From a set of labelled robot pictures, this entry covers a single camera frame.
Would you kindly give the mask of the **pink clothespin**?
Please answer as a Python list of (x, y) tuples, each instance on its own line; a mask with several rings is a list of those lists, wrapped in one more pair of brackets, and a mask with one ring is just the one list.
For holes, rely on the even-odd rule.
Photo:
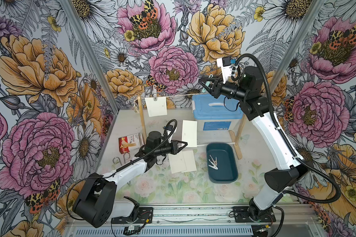
[(218, 161), (217, 161), (217, 158), (213, 158), (212, 156), (210, 156), (211, 158), (211, 163), (213, 164), (213, 166), (218, 166)]

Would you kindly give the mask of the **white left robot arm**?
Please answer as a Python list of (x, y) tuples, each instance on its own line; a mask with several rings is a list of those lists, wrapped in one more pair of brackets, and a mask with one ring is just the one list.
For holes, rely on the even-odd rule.
[(149, 171), (159, 156), (177, 155), (188, 145), (171, 136), (171, 132), (150, 132), (145, 145), (127, 164), (104, 175), (93, 173), (87, 177), (72, 206), (73, 213), (95, 228), (107, 220), (121, 219), (128, 223), (140, 220), (140, 204), (131, 197), (116, 200), (117, 190)]

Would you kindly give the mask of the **white postcard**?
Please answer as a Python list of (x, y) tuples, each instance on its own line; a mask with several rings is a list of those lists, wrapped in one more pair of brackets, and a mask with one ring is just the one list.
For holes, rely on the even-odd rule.
[(145, 98), (147, 112), (149, 117), (166, 116), (167, 101), (166, 97)]
[(168, 159), (169, 159), (169, 164), (170, 164), (170, 169), (172, 174), (186, 171), (187, 167), (186, 167), (183, 152), (179, 152), (176, 155), (169, 154)]
[(195, 156), (193, 151), (183, 151), (185, 170), (182, 173), (197, 171)]
[(182, 141), (187, 147), (197, 147), (197, 121), (183, 120)]

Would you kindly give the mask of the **white clothespin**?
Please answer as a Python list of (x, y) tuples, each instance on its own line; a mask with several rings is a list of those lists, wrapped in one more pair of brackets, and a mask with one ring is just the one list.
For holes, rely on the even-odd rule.
[(209, 167), (214, 169), (214, 170), (218, 170), (218, 161), (217, 161), (217, 158), (213, 158), (211, 155), (210, 155), (210, 158), (208, 159), (208, 161), (210, 162), (209, 164)]

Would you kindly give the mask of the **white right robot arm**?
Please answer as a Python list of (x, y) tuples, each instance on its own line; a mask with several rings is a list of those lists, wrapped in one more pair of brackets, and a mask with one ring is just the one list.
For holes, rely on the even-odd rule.
[(266, 184), (249, 202), (249, 215), (256, 220), (270, 212), (289, 191), (289, 187), (308, 173), (307, 164), (292, 147), (280, 126), (272, 102), (261, 96), (262, 86), (269, 85), (263, 70), (253, 66), (246, 67), (238, 84), (215, 76), (204, 76), (199, 83), (214, 98), (223, 95), (237, 100), (242, 112), (257, 128), (272, 153), (276, 167), (265, 173)]

